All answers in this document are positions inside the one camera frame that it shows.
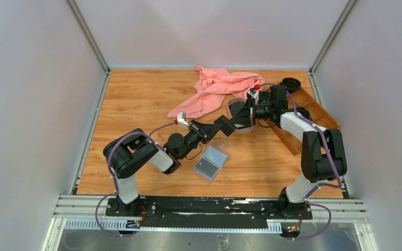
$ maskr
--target gray wall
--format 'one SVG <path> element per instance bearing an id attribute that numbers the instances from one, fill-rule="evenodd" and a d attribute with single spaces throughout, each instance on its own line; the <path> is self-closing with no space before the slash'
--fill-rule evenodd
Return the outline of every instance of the gray wall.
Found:
<path id="1" fill-rule="evenodd" d="M 359 1 L 317 77 L 379 250 L 402 250 L 402 1 Z"/>
<path id="2" fill-rule="evenodd" d="M 77 0 L 111 67 L 312 66 L 347 0 Z"/>
<path id="3" fill-rule="evenodd" d="M 65 1 L 0 1 L 0 250 L 39 250 L 103 73 Z"/>

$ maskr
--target wooden crate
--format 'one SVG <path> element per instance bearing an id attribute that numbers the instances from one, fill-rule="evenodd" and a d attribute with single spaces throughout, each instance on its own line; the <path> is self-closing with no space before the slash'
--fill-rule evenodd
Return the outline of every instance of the wooden crate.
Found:
<path id="1" fill-rule="evenodd" d="M 300 89 L 292 94 L 292 97 L 295 100 L 296 106 L 302 106 L 306 108 L 310 112 L 310 116 L 312 117 L 312 122 L 326 127 L 328 129 L 337 129 L 340 127 L 340 124 L 336 121 L 334 117 L 332 117 L 315 99 L 308 94 L 305 90 Z M 288 97 L 289 108 L 293 108 L 292 101 Z M 266 123 L 269 126 L 272 126 L 273 123 L 270 120 L 266 120 Z M 301 152 L 302 143 L 295 136 L 290 134 L 289 132 L 280 129 L 276 126 L 272 126 L 272 130 L 279 137 L 279 139 L 287 146 L 289 151 L 293 155 L 297 155 Z"/>

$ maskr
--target pink cloth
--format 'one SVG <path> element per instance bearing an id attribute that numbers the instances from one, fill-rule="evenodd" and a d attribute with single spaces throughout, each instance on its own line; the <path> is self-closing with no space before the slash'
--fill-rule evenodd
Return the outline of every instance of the pink cloth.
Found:
<path id="1" fill-rule="evenodd" d="M 196 66 L 195 70 L 199 71 L 199 80 L 194 86 L 197 93 L 169 112 L 167 117 L 175 118 L 180 111 L 185 111 L 189 119 L 200 118 L 220 108 L 226 94 L 246 98 L 250 88 L 264 83 L 263 77 L 256 73 L 229 73 L 225 68 L 202 66 Z"/>

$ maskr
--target wooden table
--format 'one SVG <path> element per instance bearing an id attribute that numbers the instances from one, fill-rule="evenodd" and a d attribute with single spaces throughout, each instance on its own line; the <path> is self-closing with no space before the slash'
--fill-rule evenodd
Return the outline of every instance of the wooden table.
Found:
<path id="1" fill-rule="evenodd" d="M 306 71 L 251 71 L 260 74 L 267 83 L 278 83 L 285 77 L 301 81 L 312 93 Z M 193 70 L 114 70 L 112 71 L 104 102 L 96 124 L 84 166 L 78 194 L 107 194 L 114 191 L 113 181 L 102 154 L 112 140 L 141 128 L 145 133 L 172 122 L 167 113 L 196 92 L 193 88 L 198 72 Z M 227 95 L 222 108 L 197 121 L 212 123 L 226 114 Z M 164 128 L 153 135 L 164 144 L 172 133 L 185 135 L 177 125 Z M 212 140 L 219 146 L 225 139 L 229 160 L 215 180 L 208 184 L 192 173 L 199 156 L 182 160 L 182 166 L 173 174 L 165 175 L 146 164 L 137 173 L 141 195 L 156 196 L 220 196 L 220 197 L 277 197 L 281 189 L 290 185 L 301 172 L 300 155 L 293 156 L 269 128 L 256 126 L 249 134 L 222 132 Z M 339 189 L 324 187 L 314 194 L 318 198 L 341 198 Z"/>

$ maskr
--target gray floor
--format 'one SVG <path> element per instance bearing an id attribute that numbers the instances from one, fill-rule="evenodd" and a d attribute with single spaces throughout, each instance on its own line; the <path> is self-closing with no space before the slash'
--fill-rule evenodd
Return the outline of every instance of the gray floor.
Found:
<path id="1" fill-rule="evenodd" d="M 303 223 L 301 235 L 317 233 L 323 223 Z M 216 234 L 216 233 L 172 233 L 139 232 L 132 237 L 112 237 L 102 231 L 67 230 L 63 233 L 58 250 L 79 247 L 91 241 L 79 250 L 138 250 L 138 251 L 195 251 L 195 250 L 361 250 L 353 224 L 331 224 L 322 235 L 306 241 L 293 243 L 277 238 L 272 234 Z"/>

